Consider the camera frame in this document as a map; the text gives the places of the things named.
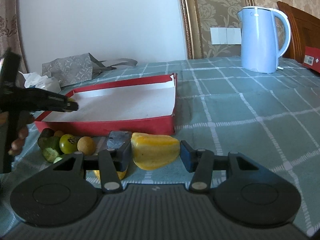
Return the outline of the person's hand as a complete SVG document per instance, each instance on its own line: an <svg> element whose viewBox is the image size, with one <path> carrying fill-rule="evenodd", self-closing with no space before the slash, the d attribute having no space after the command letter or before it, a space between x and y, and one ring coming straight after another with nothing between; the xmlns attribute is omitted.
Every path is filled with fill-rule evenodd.
<svg viewBox="0 0 320 240"><path fill-rule="evenodd" d="M1 126L7 121L7 119L8 119L8 112L1 113ZM34 120L35 119L33 115L29 114L27 124L32 124ZM9 150L8 154L13 157L20 155L28 135L29 135L29 130L27 128L27 125L25 125L19 130L18 137L16 140L12 142L11 149Z"/></svg>

